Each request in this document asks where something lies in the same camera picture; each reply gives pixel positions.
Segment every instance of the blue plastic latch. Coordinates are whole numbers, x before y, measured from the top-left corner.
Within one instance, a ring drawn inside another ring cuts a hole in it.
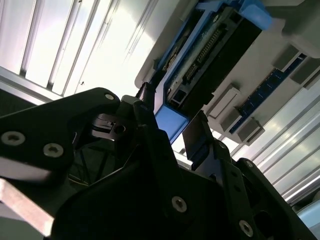
[[[163,104],[155,114],[159,129],[165,130],[172,144],[188,125],[189,120]]]
[[[248,19],[261,30],[267,30],[272,24],[272,17],[260,0],[210,0],[199,2],[195,8],[217,12],[222,4],[234,7],[242,17]]]
[[[241,0],[239,14],[251,21],[258,28],[267,30],[272,24],[272,17],[259,0]]]

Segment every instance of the screw head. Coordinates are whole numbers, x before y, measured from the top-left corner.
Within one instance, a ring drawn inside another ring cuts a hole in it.
[[[1,141],[9,146],[19,146],[26,140],[25,135],[18,131],[7,131],[1,135]]]
[[[114,96],[110,95],[110,94],[106,94],[105,97],[109,100],[113,100],[115,99]]]
[[[253,237],[254,231],[252,230],[252,227],[250,226],[249,223],[247,223],[245,220],[240,220],[239,226],[245,235],[247,235],[249,238]]]
[[[64,148],[57,143],[48,143],[43,147],[43,153],[50,158],[59,158],[64,153]]]
[[[252,168],[254,166],[250,161],[245,161],[245,163],[248,165],[249,168]]]
[[[185,202],[185,200],[183,200],[181,197],[179,196],[174,196],[171,199],[171,203],[172,206],[175,210],[177,210],[180,213],[184,213],[187,211],[187,204]]]
[[[217,14],[217,15],[214,17],[213,22],[215,23],[216,21],[218,21],[219,17],[220,17],[220,15]]]

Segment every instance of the white panel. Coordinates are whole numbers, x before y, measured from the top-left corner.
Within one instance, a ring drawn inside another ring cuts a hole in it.
[[[57,94],[61,95],[63,93],[85,34],[94,3],[95,0],[85,0],[81,2],[79,8],[74,13],[76,16],[71,26],[69,36],[65,39],[63,46],[60,47],[59,59],[50,79],[53,82],[52,91]]]
[[[137,42],[134,51],[129,54],[129,60],[123,66],[121,79],[125,79],[130,82],[130,84],[135,81],[136,76],[144,65],[145,60],[154,47],[155,42],[159,38],[178,2],[179,0],[157,1],[152,15],[144,28],[143,34]],[[132,93],[137,93],[137,88],[134,86],[132,86]]]
[[[315,184],[318,185],[320,183],[319,180],[320,180],[320,168],[318,170],[314,171],[313,173],[311,173],[304,180],[297,182],[290,189],[286,190],[282,194],[282,197],[287,202],[290,202],[293,198],[298,196],[300,193],[305,191],[310,186],[314,186]]]
[[[266,149],[259,157],[255,159],[255,163],[261,171],[265,171],[275,162],[279,161],[279,157],[287,154],[295,145],[304,139],[305,136],[320,122],[320,103],[308,111],[299,121],[289,128],[281,137],[279,137],[272,145]]]
[[[279,193],[285,192],[290,187],[294,186],[296,183],[302,181],[307,177],[312,171],[316,170],[320,166],[320,150],[305,160],[298,167],[293,169],[284,178],[277,182],[274,187]]]
[[[237,152],[232,156],[233,160],[238,161],[240,158],[246,158],[251,146],[243,145]]]
[[[74,68],[72,69],[65,89],[63,90],[64,96],[70,96],[76,92],[78,83],[93,51],[95,43],[99,36],[102,35],[100,30],[102,27],[106,26],[105,18],[110,2],[111,0],[99,1],[95,8],[94,16],[91,19],[83,44],[80,47]]]
[[[299,162],[307,158],[311,153],[319,148],[320,128],[313,132],[306,140],[296,146],[292,151],[285,155],[264,175],[274,184],[282,176],[289,173]]]
[[[228,147],[229,152],[231,153],[233,150],[238,147],[239,143],[232,141],[230,138],[225,137],[222,142]]]
[[[178,153],[185,148],[185,142],[184,142],[184,137],[182,136],[182,133],[172,143],[171,147],[174,151]]]
[[[217,118],[223,110],[228,109],[230,106],[233,107],[232,102],[239,93],[238,89],[230,85],[214,102],[212,110],[209,113],[210,116]]]
[[[134,81],[127,79],[127,69],[123,68],[123,62],[127,46],[135,34],[147,3],[148,0],[120,1],[99,48],[92,53],[87,63],[80,80],[84,84],[78,85],[77,92],[103,87],[119,98],[137,93]]]
[[[46,87],[65,31],[72,0],[45,0],[26,78]]]
[[[0,66],[19,74],[35,0],[1,0]]]
[[[173,151],[173,153],[179,165],[184,166],[187,169],[191,168],[192,161],[188,160],[186,156],[181,155],[176,151]]]
[[[219,132],[217,132],[217,131],[213,131],[213,132],[212,132],[212,135],[213,135],[213,137],[214,137],[215,139],[218,139],[218,138],[221,137],[221,133],[219,133]]]

